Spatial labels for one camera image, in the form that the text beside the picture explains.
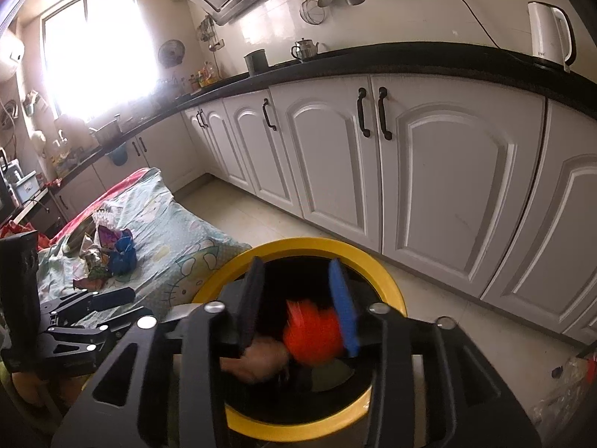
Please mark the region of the red plastic bag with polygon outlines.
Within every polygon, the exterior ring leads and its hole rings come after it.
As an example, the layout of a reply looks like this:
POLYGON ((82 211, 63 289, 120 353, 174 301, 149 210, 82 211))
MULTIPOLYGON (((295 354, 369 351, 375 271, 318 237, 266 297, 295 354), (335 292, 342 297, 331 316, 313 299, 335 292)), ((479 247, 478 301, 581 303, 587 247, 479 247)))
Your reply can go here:
POLYGON ((282 342, 301 365, 318 367, 344 352, 334 308, 318 308, 311 301, 289 301, 282 342))

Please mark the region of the green dark snack wrapper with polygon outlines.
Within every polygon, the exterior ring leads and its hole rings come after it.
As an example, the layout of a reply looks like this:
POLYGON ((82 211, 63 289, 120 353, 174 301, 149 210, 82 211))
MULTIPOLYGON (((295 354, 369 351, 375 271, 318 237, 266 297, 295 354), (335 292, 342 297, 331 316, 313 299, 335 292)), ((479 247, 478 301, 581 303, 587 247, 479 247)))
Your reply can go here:
POLYGON ((101 248, 91 247, 82 255, 90 280, 107 280, 112 276, 109 269, 109 255, 101 248))

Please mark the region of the blue plastic bag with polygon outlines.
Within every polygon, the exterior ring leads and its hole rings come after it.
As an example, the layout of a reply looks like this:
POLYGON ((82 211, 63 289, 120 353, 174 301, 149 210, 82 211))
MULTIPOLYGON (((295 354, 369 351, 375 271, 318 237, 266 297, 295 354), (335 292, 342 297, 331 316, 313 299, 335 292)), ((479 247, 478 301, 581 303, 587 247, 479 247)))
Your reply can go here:
POLYGON ((114 276, 131 273, 137 267, 137 251, 132 236, 121 236, 108 254, 108 270, 114 276))

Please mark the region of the dark peanut snack wrapper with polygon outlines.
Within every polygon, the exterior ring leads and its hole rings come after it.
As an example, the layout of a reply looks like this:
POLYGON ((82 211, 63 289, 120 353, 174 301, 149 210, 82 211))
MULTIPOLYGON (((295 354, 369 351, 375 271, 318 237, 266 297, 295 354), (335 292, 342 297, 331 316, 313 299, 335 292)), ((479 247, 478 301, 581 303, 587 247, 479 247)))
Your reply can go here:
POLYGON ((106 284, 106 277, 97 278, 78 278, 73 280, 73 287, 87 291, 100 291, 106 284))

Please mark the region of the white printed plastic bag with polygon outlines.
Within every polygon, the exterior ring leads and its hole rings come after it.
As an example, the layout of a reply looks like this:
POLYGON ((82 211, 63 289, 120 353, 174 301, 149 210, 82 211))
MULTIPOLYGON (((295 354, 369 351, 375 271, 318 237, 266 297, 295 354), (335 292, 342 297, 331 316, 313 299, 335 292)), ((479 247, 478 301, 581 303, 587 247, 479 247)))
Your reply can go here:
POLYGON ((219 359, 223 372, 244 382, 259 382, 273 377, 286 366, 290 354, 282 342, 272 338, 256 338, 240 358, 219 359))

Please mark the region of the purple snack wrapper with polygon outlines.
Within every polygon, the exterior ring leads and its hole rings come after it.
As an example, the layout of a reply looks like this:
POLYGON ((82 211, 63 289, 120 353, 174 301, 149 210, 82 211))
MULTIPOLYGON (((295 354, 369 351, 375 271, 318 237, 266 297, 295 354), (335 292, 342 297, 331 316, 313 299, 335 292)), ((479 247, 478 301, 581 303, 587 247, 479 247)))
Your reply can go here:
POLYGON ((97 227, 99 244, 106 251, 115 251, 116 243, 123 237, 132 238, 132 232, 125 228, 124 230, 112 230, 105 225, 100 224, 97 227))

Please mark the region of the yellow rimmed black trash bin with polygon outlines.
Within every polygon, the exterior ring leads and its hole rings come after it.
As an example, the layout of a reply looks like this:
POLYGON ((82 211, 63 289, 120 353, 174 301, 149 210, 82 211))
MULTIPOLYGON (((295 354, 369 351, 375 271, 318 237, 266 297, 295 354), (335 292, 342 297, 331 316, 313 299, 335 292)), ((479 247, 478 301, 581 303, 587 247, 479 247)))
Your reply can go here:
MULTIPOLYGON (((224 286, 245 274, 255 257, 265 263, 298 258, 326 258, 341 261, 359 274, 379 299, 401 314, 406 303, 394 278, 380 262, 349 244, 316 238, 292 238, 274 241, 237 255, 216 270, 199 288, 192 301, 206 304, 219 295, 224 286)), ((328 308, 316 308, 312 301, 283 301, 290 308, 290 324, 284 328, 283 341, 290 352, 313 366, 317 360, 330 360, 341 346, 339 316, 328 308)), ((347 405, 309 423, 273 424, 257 420, 226 407, 226 422, 235 433, 271 442, 301 442, 324 438, 340 432, 365 417, 371 400, 371 388, 364 388, 347 405)))

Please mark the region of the round metal plate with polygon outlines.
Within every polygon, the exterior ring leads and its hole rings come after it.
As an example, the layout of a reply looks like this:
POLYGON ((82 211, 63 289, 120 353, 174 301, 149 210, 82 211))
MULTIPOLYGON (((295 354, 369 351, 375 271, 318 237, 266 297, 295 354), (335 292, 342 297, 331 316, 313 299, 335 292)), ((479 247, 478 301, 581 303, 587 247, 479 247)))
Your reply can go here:
POLYGON ((88 238, 94 239, 96 231, 96 224, 92 215, 86 217, 80 224, 74 228, 74 231, 68 236, 62 247, 62 252, 67 257, 77 256, 80 252, 83 240, 88 238))

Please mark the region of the light blue storage box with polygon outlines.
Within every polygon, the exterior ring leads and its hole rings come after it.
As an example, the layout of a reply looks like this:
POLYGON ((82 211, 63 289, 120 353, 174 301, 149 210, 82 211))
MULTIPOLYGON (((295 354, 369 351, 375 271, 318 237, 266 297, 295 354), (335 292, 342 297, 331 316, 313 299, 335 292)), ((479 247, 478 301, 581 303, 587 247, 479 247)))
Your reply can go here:
POLYGON ((29 174, 22 177, 13 186, 15 195, 20 204, 25 204, 40 191, 40 183, 37 181, 37 173, 31 171, 29 174))

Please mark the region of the blue hanging basin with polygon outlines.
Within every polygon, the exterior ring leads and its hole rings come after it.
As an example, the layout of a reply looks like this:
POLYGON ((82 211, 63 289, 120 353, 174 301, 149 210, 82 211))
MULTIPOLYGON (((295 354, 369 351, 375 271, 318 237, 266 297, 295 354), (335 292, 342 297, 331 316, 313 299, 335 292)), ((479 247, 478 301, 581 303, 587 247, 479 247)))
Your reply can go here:
POLYGON ((128 151, 126 150, 126 143, 122 143, 120 146, 110 151, 107 157, 115 167, 121 167, 128 162, 128 151))

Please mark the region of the steel cooking pot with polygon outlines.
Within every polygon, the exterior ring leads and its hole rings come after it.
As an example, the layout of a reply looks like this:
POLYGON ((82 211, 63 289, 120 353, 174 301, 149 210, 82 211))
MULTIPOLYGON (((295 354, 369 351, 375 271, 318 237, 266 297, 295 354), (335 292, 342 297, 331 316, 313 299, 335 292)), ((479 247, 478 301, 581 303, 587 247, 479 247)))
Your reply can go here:
POLYGON ((108 144, 112 144, 122 136, 121 128, 119 127, 119 121, 121 115, 119 113, 114 114, 109 120, 100 122, 100 124, 90 125, 89 132, 97 143, 104 147, 108 144))

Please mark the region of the black cylindrical container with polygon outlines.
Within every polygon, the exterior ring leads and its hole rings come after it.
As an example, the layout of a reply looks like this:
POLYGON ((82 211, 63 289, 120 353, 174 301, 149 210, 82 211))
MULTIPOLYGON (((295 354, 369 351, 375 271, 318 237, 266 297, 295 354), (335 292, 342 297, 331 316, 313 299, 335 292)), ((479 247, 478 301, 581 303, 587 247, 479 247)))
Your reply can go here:
POLYGON ((248 73, 251 77, 269 71, 269 63, 264 49, 255 50, 244 57, 248 73))

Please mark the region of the small steel teapot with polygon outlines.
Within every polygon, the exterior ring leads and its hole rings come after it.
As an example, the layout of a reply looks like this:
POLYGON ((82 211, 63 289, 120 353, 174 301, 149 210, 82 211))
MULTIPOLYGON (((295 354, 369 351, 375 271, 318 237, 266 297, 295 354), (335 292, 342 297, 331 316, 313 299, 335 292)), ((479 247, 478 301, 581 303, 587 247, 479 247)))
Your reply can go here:
POLYGON ((310 38, 302 38, 296 41, 290 49, 293 58, 301 62, 317 57, 318 53, 319 44, 314 43, 310 38))

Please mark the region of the white water heater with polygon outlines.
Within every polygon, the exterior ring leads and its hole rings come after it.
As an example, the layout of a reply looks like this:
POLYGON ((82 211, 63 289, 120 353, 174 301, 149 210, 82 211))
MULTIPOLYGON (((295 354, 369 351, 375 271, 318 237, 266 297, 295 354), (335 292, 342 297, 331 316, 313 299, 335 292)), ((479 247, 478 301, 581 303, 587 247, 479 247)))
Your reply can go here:
POLYGON ((0 38, 0 82, 6 82, 15 73, 24 56, 24 44, 13 32, 6 30, 0 38))

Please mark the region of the white electric kettle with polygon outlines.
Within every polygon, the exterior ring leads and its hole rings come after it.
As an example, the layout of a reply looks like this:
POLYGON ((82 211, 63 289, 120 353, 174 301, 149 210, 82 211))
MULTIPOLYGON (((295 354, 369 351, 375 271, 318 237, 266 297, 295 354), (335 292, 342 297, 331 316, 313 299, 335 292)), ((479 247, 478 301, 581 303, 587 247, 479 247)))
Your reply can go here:
POLYGON ((577 47, 567 13, 560 7, 539 1, 530 1, 527 9, 532 56, 547 65, 570 71, 577 58, 577 47))

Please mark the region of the wall ventilation fan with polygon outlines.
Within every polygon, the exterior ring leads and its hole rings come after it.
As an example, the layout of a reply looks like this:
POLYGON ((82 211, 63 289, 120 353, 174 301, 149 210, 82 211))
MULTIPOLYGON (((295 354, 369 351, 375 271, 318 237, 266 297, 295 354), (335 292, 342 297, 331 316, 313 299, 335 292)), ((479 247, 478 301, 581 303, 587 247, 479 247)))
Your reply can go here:
POLYGON ((158 61, 165 69, 171 69, 183 62, 185 52, 186 48, 182 41, 168 40, 159 47, 158 61))

